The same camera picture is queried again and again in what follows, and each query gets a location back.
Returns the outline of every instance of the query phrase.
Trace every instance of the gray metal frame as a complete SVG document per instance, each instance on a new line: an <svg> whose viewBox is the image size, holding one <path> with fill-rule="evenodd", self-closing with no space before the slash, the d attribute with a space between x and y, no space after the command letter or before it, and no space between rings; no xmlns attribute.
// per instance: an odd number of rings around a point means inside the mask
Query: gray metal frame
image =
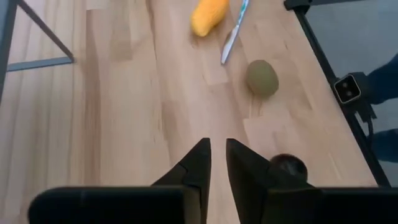
<svg viewBox="0 0 398 224"><path fill-rule="evenodd" d="M65 65L74 63L75 59L70 50L61 42L61 40L51 31L45 22L34 12L34 10L26 4L24 0L18 0L18 6L48 35L48 37L62 50L66 57L51 58L44 60L35 60L31 62L12 63L7 66L7 72L27 70L32 68L43 68L55 65Z"/></svg>

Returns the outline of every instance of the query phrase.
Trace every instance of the black cable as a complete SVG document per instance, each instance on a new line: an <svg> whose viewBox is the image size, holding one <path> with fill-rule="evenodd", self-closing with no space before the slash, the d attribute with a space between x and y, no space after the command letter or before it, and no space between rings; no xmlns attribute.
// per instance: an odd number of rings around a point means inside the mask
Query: black cable
<svg viewBox="0 0 398 224"><path fill-rule="evenodd" d="M373 122L372 122L372 119L368 119L366 122L367 122L367 124L368 124L368 130L369 130L369 134L368 134L368 147L369 147L370 149L372 149L373 136L374 136Z"/></svg>

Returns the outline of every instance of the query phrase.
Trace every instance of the wooden table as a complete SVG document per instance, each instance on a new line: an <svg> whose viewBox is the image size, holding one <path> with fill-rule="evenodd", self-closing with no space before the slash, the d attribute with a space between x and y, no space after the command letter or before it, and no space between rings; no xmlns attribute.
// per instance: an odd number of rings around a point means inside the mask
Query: wooden table
<svg viewBox="0 0 398 224"><path fill-rule="evenodd" d="M191 35L197 0L30 0L77 63L8 73L0 107L0 217L25 222L37 193L63 185L149 185L203 137L213 153L208 223L238 223L225 161L235 138L291 153L316 186L375 186L293 12L251 0L229 61L221 48L241 6ZM10 63L61 56L17 13ZM253 60L280 80L268 100L244 83Z"/></svg>

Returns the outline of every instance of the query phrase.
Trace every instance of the floor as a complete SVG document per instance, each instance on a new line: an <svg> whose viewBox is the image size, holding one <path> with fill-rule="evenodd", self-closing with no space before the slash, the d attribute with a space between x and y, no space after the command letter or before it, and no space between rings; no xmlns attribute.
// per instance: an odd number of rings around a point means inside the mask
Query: floor
<svg viewBox="0 0 398 224"><path fill-rule="evenodd" d="M64 185L150 185L211 138L208 223L238 223L225 139L265 158L290 153L317 186L376 183L306 36L282 1L252 0L225 67L240 0L207 38L191 35L196 0L28 0L76 64L8 73L0 106L0 222L26 223L39 192ZM21 11L10 63L62 56ZM267 60L278 92L244 82Z"/></svg>
<svg viewBox="0 0 398 224"><path fill-rule="evenodd" d="M307 19L338 77L366 74L398 53L398 1L366 0L313 6ZM374 131L398 128L398 99L373 106ZM380 161L390 183L398 186L398 164Z"/></svg>

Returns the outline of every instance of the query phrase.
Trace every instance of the yellow mango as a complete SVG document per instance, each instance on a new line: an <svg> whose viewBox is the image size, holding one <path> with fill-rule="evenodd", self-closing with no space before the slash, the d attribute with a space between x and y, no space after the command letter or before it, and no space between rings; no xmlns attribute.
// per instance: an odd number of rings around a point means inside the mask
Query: yellow mango
<svg viewBox="0 0 398 224"><path fill-rule="evenodd" d="M223 20L228 4L229 0L200 0L191 16L192 31L200 37L206 36Z"/></svg>

